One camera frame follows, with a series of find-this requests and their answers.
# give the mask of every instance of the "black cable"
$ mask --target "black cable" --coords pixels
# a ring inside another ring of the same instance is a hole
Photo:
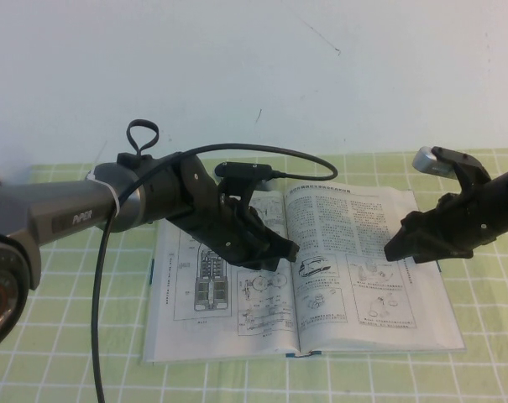
[[[112,207],[110,216],[106,221],[106,226],[102,230],[101,245],[99,246],[99,254],[97,256],[97,265],[95,268],[95,280],[93,281],[92,295],[92,362],[93,362],[93,379],[95,380],[95,391],[97,392],[97,401],[104,402],[104,389],[102,388],[101,378],[101,362],[99,359],[99,302],[101,294],[102,268],[104,267],[104,258],[106,256],[106,248],[110,232],[112,231],[112,222],[116,214],[116,207]]]
[[[281,149],[279,147],[271,147],[268,145],[257,145],[257,144],[239,144],[239,143],[229,143],[229,144],[213,144],[206,145],[203,147],[198,147],[195,149],[189,149],[184,153],[180,153],[170,157],[169,159],[163,161],[161,164],[155,166],[152,170],[147,172],[142,177],[138,178],[131,186],[129,186],[120,196],[119,196],[119,207],[127,201],[128,197],[133,194],[140,186],[142,186],[146,181],[150,178],[161,172],[166,167],[177,164],[181,160],[192,157],[194,155],[208,153],[211,151],[221,151],[225,149],[241,149],[241,150],[249,150],[249,151],[262,151],[272,154],[283,154],[289,155],[291,157],[300,158],[303,160],[308,160],[314,162],[316,164],[322,165],[325,168],[328,168],[332,173],[330,175],[325,176],[308,176],[308,175],[292,175],[287,174],[285,172],[275,171],[274,178],[289,178],[289,179],[300,179],[305,181],[329,181],[336,176],[338,176],[338,169],[330,164],[329,162],[318,158],[314,155],[305,154],[300,151],[294,151],[292,149]],[[93,295],[92,295],[92,324],[91,324],[91,333],[92,333],[92,362],[93,362],[93,379],[95,380],[95,389],[97,392],[97,401],[98,403],[105,403],[104,400],[104,390],[102,387],[102,377],[101,377],[101,365],[99,361],[99,341],[98,341],[98,311],[99,311],[99,301],[100,301],[100,292],[101,292],[101,279],[102,279],[102,268],[104,266],[104,258],[106,255],[106,247],[108,243],[108,238],[110,237],[110,232],[112,229],[112,222],[115,217],[116,209],[115,207],[110,212],[108,216],[106,226],[102,232],[101,245],[99,247],[99,253],[97,256],[97,265],[95,268],[95,280],[93,282]]]
[[[192,157],[193,155],[209,153],[212,151],[222,151],[225,149],[241,149],[248,151],[261,151],[272,154],[289,155],[291,157],[300,158],[302,160],[308,160],[316,164],[322,165],[332,172],[330,175],[325,176],[308,176],[308,175],[292,175],[287,174],[286,172],[275,171],[274,178],[299,179],[303,181],[330,181],[331,179],[334,179],[336,176],[338,176],[338,169],[334,165],[330,164],[328,161],[316,157],[315,155],[302,153],[300,151],[295,151],[292,149],[281,149],[280,147],[272,147],[269,145],[241,144],[241,143],[222,143],[222,144],[205,145],[203,147],[189,149],[184,153],[174,155],[173,157],[170,157],[168,160],[164,161],[162,164],[155,166],[152,170],[143,175],[141,178],[139,178],[125,190],[125,192],[119,197],[119,206],[123,205],[123,203],[125,203],[128,197],[132,193],[134,193],[136,189],[142,186],[146,181],[151,179],[153,176],[161,172],[167,166],[176,164],[179,161],[183,160],[184,158]]]

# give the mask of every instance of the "open book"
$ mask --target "open book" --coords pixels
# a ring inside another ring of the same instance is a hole
[[[437,264],[385,259],[411,191],[299,182],[250,204],[296,262],[234,267],[161,222],[145,361],[464,348]]]

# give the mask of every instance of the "white zip tie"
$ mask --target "white zip tie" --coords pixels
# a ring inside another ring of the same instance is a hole
[[[97,162],[101,159],[102,152],[106,148],[107,143],[108,143],[108,140],[105,140],[104,144],[101,147],[101,150],[99,151],[99,154],[97,155],[97,157],[95,158],[95,161],[93,162],[92,170],[89,172],[89,174],[87,174],[86,180],[100,183],[101,185],[104,185],[105,187],[107,187],[110,190],[110,192],[112,193],[113,200],[116,203],[116,215],[114,217],[117,217],[119,214],[119,209],[121,208],[121,205],[119,204],[119,197],[118,197],[118,194],[116,193],[116,190],[109,183],[100,181],[95,177],[95,167],[97,166]]]

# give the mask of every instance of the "illustration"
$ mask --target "illustration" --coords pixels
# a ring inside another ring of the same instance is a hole
[[[296,329],[291,282],[284,273],[237,273],[238,335]]]
[[[233,267],[182,231],[178,256],[176,278],[170,275],[175,282],[174,320],[232,316]]]
[[[390,315],[391,307],[398,306],[399,303],[394,299],[391,292],[385,296],[378,296],[369,306],[370,317],[387,317]]]
[[[396,262],[364,256],[347,256],[348,271],[353,286],[374,285],[377,289],[402,289],[403,279]]]
[[[296,304],[301,330],[320,323],[347,321],[340,288],[309,290],[296,299]]]
[[[274,330],[275,325],[292,329],[292,311],[287,306],[272,306],[265,309],[248,309],[240,314],[238,333],[241,335],[259,334]]]
[[[372,281],[374,283],[385,283],[389,281],[394,275],[393,272],[389,272],[390,269],[389,264],[377,264],[372,259],[367,259],[365,262],[365,267],[362,265],[359,266],[359,278],[360,281]]]
[[[264,275],[258,275],[253,280],[245,280],[242,289],[246,299],[250,299],[251,290],[254,289],[258,292],[263,292],[270,287],[281,288],[287,284],[287,276],[281,273],[276,273],[267,278]]]
[[[322,294],[315,295],[307,303],[307,307],[310,309],[319,309],[324,304],[324,296]]]
[[[333,254],[316,255],[301,261],[298,274],[301,277],[310,277],[318,273],[338,275],[338,265]]]
[[[228,264],[204,245],[198,249],[194,309],[228,308]]]

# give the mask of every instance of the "table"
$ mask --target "table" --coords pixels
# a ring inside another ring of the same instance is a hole
[[[471,151],[492,176],[508,171],[508,149]],[[456,181],[419,174],[414,153],[331,155],[337,181],[415,191],[422,210]],[[313,164],[259,157],[278,170]],[[206,160],[211,169],[218,161]],[[40,165],[34,182],[81,179],[90,165]],[[155,225],[110,238],[102,279],[101,360],[109,402],[485,402],[508,401],[508,236],[474,259],[441,263],[467,351],[451,354],[329,354],[309,359],[141,364]],[[0,345],[0,402],[96,401],[90,305],[100,230],[42,250],[43,276],[20,323]]]

